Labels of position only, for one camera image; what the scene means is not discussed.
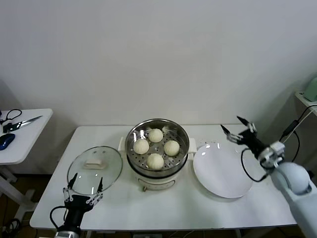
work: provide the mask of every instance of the perforated steamer tray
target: perforated steamer tray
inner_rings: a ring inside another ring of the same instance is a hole
[[[163,132],[163,140],[153,143],[148,139],[151,129],[160,129]],[[146,139],[149,142],[149,150],[144,155],[133,151],[133,145],[138,139]],[[168,156],[164,152],[164,144],[169,140],[179,143],[180,150],[176,156]],[[177,123],[167,119],[146,120],[129,132],[125,141],[125,151],[130,166],[140,175],[149,178],[166,178],[178,172],[187,161],[189,138],[186,131]],[[160,171],[153,171],[147,166],[147,158],[150,154],[160,154],[164,159],[164,166]]]

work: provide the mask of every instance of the shelf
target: shelf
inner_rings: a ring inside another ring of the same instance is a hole
[[[303,92],[296,92],[295,96],[306,106],[309,107],[311,105],[317,105],[317,102],[310,102],[303,96]],[[311,107],[311,111],[314,111],[313,113],[317,116],[317,107]]]

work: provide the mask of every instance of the steamed bun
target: steamed bun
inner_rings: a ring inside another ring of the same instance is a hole
[[[147,159],[147,165],[151,170],[160,170],[164,166],[164,159],[159,154],[150,154]]]
[[[153,129],[149,133],[149,140],[158,143],[163,139],[163,132],[160,129]]]
[[[165,154],[167,154],[168,156],[177,155],[179,152],[178,142],[175,140],[170,140],[166,142],[166,144],[164,145],[164,151],[165,151]]]
[[[145,153],[147,153],[147,151],[149,150],[149,143],[147,140],[145,139],[138,139],[134,145],[133,145],[133,150],[135,153],[139,154],[139,155],[143,155]]]

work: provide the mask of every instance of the floor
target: floor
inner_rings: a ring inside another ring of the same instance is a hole
[[[25,193],[30,188],[35,188],[36,192],[33,197],[33,201],[37,202],[40,200],[42,193],[44,192],[46,185],[48,184],[50,178],[46,176],[41,177],[18,177],[18,181],[13,183],[13,185],[22,193]],[[7,210],[5,219],[3,221],[3,216],[6,208],[7,200]],[[11,199],[7,199],[5,195],[0,197],[0,224],[5,224],[7,221],[12,219],[18,209],[18,205]],[[17,238],[35,238],[35,237],[54,237],[55,232],[50,230],[35,230],[29,226],[29,220],[31,219],[32,214],[26,214],[24,217],[24,222],[22,223],[22,229],[17,234]],[[173,234],[175,231],[170,232],[150,232],[143,234],[162,234],[163,238],[182,238],[188,232],[179,231]],[[243,234],[247,234],[250,230],[242,230]],[[92,238],[132,238],[134,234],[142,234],[141,232],[117,232],[115,234],[101,234],[101,233],[92,233]],[[186,238],[236,238],[235,232],[233,230],[213,230],[213,231],[194,231],[186,236]],[[288,226],[275,228],[269,233],[267,233],[263,238],[286,238],[286,237],[300,237],[304,238],[300,229],[297,226]]]

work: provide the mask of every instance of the green object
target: green object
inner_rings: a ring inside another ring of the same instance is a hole
[[[311,102],[317,101],[317,77],[309,83],[304,92],[304,98]]]

